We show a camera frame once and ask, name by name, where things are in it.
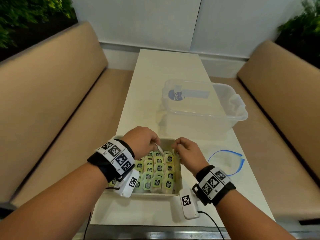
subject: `white wall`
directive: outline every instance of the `white wall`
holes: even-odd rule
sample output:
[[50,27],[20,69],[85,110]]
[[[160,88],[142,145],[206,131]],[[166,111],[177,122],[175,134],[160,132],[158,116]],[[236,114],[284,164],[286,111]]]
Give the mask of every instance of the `white wall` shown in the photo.
[[248,58],[277,27],[299,14],[301,0],[202,0],[190,52]]
[[201,0],[72,0],[100,42],[189,51]]

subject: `blue label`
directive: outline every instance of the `blue label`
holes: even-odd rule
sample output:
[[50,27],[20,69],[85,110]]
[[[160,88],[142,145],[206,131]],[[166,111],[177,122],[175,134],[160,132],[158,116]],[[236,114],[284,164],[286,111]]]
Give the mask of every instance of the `blue label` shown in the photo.
[[183,97],[181,96],[182,92],[175,92],[173,89],[169,91],[169,98],[174,101],[181,101]]

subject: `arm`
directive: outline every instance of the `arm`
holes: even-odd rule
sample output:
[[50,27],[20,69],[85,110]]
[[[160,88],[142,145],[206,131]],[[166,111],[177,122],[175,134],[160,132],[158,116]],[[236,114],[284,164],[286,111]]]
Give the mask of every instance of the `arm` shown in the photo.
[[[123,138],[136,158],[160,144],[156,133],[136,127]],[[0,222],[3,239],[72,239],[107,186],[100,169],[85,163]]]
[[[180,155],[181,163],[194,177],[209,165],[193,141],[181,137],[172,147]],[[220,200],[216,210],[232,240],[295,239],[237,190],[229,191]]]

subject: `clear plastic storage box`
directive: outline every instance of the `clear plastic storage box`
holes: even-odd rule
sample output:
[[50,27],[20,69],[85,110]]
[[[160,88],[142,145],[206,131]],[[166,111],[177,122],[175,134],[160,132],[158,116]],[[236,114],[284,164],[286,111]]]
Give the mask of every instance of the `clear plastic storage box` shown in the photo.
[[248,118],[246,105],[227,84],[170,79],[162,89],[165,136],[219,140]]

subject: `black wrist strap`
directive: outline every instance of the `black wrist strap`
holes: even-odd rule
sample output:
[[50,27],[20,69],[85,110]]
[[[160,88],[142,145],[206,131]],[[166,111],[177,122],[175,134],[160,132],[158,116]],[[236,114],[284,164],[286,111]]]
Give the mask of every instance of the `black wrist strap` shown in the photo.
[[[114,178],[121,182],[123,178],[126,177],[126,175],[134,168],[134,163],[130,162],[128,156],[125,156],[121,150],[117,154],[111,155],[113,156],[112,159],[114,160],[111,160],[111,162],[108,161],[103,154],[108,153],[106,151],[111,150],[114,146],[110,141],[98,148],[97,151],[91,155],[87,161],[90,164],[97,166],[106,177],[108,182],[111,182]],[[134,159],[134,152],[127,143],[119,139],[115,139],[115,141],[120,142],[123,146],[123,149],[127,149],[127,151],[129,151],[131,154],[130,156],[132,156]]]
[[204,205],[212,203],[216,206],[230,190],[236,189],[226,173],[213,165],[200,170],[196,179],[199,184],[195,184],[192,190]]

